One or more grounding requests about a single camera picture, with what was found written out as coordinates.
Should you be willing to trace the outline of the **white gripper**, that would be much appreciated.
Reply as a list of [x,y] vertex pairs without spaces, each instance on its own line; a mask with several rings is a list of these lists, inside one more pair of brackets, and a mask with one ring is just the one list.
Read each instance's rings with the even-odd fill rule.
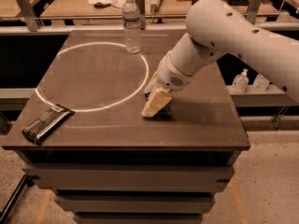
[[172,100],[171,91],[181,91],[190,82],[191,78],[183,75],[171,61],[171,52],[168,51],[160,61],[157,73],[151,77],[144,89],[147,102],[142,110],[146,118],[153,118],[161,109]]

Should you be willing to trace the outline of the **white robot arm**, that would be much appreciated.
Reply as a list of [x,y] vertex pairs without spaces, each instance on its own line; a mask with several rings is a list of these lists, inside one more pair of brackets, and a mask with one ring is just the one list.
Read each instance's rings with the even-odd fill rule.
[[259,28],[221,0],[189,9],[186,33],[160,61],[144,93],[142,115],[154,117],[204,66],[230,53],[299,101],[299,42]]

